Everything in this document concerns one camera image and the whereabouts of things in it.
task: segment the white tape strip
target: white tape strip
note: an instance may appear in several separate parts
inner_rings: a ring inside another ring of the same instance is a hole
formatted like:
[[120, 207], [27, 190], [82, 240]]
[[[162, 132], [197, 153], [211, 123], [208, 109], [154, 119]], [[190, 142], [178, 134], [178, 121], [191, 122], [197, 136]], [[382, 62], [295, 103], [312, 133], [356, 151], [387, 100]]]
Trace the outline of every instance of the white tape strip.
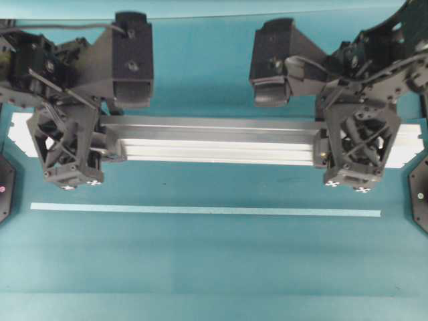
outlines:
[[82, 211], [118, 213], [221, 214], [221, 215], [294, 215], [380, 217], [380, 210], [366, 209], [278, 209], [259, 207], [177, 207], [32, 203], [31, 209], [42, 211]]

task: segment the bolt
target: bolt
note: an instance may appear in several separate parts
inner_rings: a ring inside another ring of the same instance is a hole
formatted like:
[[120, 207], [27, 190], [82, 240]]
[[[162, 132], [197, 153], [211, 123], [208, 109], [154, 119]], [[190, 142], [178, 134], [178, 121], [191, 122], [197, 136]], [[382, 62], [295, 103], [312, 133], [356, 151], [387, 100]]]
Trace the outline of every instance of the bolt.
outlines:
[[138, 67], [138, 65], [136, 64], [136, 62], [135, 61], [133, 61], [133, 60], [131, 60], [130, 62], [128, 62], [127, 64], [126, 64], [126, 66], [128, 67], [128, 69], [131, 71], [131, 72], [137, 72], [140, 68]]
[[282, 61], [281, 60], [276, 60], [275, 61], [275, 68], [276, 69], [280, 69], [282, 67]]
[[356, 68], [357, 67], [357, 65], [358, 65], [358, 57], [357, 56], [354, 56], [354, 57], [352, 57], [352, 61], [351, 61], [351, 68], [352, 69], [354, 69], [354, 68]]
[[55, 71], [55, 65], [50, 60], [46, 61], [46, 70], [50, 73], [53, 73]]
[[73, 191], [74, 189], [76, 189], [75, 187], [69, 185], [61, 186], [61, 188], [65, 191]]
[[96, 179], [93, 181], [87, 181], [86, 184], [89, 184], [91, 186], [101, 185], [101, 182], [98, 182]]
[[135, 30], [133, 30], [133, 29], [129, 29], [129, 30], [128, 30], [128, 37], [129, 37], [130, 39], [134, 39], [134, 38], [135, 38]]
[[328, 181], [324, 185], [331, 186], [331, 187], [337, 187], [339, 184], [340, 184], [340, 182]]
[[364, 188], [364, 187], [359, 187], [359, 188], [355, 188], [354, 187], [354, 190], [357, 192], [357, 193], [368, 193], [371, 189], [367, 189], [367, 188]]

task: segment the aluminum extrusion bar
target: aluminum extrusion bar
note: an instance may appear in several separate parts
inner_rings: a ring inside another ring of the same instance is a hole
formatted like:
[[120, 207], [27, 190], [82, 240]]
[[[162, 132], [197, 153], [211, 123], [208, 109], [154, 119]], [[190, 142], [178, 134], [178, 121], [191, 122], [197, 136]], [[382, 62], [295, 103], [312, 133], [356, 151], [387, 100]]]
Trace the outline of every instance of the aluminum extrusion bar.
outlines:
[[[9, 138], [37, 157], [25, 121], [14, 113]], [[102, 116], [130, 161], [173, 161], [312, 166], [315, 134], [323, 122], [242, 118]], [[402, 124], [387, 167], [401, 168], [423, 150], [418, 124]]]

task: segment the bracket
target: bracket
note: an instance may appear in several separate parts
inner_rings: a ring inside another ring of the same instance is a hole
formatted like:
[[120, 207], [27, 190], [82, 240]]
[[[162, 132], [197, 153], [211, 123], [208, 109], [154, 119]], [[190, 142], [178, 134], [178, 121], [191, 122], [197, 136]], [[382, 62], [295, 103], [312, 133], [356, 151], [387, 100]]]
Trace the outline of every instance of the bracket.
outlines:
[[428, 156], [410, 173], [413, 219], [428, 232]]
[[15, 185], [15, 169], [0, 154], [0, 223], [11, 212], [13, 187]]

